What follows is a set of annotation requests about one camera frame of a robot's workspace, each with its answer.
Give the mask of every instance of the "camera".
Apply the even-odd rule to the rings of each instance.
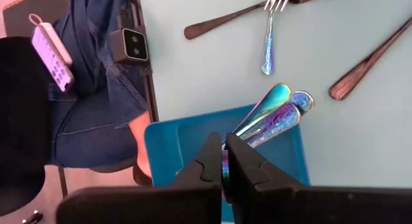
[[[109,43],[115,63],[134,65],[149,60],[146,36],[142,32],[121,28],[111,33]]]

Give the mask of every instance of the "floor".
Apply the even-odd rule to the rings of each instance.
[[[5,36],[3,13],[1,8],[13,0],[0,0],[0,37]],[[68,193],[77,189],[94,186],[136,185],[132,177],[132,168],[116,173],[96,173],[90,169],[65,169]],[[58,168],[53,165],[46,166],[46,181],[42,191],[37,197],[23,208],[0,217],[0,223],[21,223],[23,219],[33,214],[34,210],[44,214],[41,224],[54,224],[54,212],[62,200],[62,190],[59,180]]]

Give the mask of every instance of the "spoon handle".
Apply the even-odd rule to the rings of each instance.
[[[335,100],[344,100],[363,77],[369,72],[375,63],[383,56],[386,50],[412,25],[410,17],[389,39],[383,42],[375,51],[369,54],[358,65],[353,67],[349,72],[343,75],[329,89],[329,95]]]
[[[261,8],[266,4],[266,1],[260,2],[258,4],[255,4],[253,6],[250,6],[248,8],[242,9],[240,11],[228,14],[228,15],[224,15],[215,19],[211,19],[209,21],[204,21],[201,23],[197,23],[197,24],[192,24],[188,27],[185,28],[184,30],[184,34],[186,39],[191,40],[194,38],[199,37],[202,34],[205,34],[207,32],[209,32],[210,30],[217,28],[221,25],[223,25],[224,23],[231,21],[243,14],[246,14],[250,11],[253,11],[257,8]]]

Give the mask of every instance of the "jeans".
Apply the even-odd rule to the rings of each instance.
[[[68,13],[54,24],[73,59],[75,83],[68,94],[50,86],[52,164],[96,167],[136,156],[128,123],[147,110],[140,69],[115,64],[108,47],[126,3],[70,0]]]

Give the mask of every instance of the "blue tray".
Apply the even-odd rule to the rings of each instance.
[[[198,115],[151,124],[145,130],[154,186],[169,185],[177,170],[196,156],[209,133],[217,132],[222,139],[232,131],[253,106]],[[282,133],[256,148],[266,159],[290,176],[309,185],[299,126]],[[233,221],[230,205],[222,201],[222,221]]]

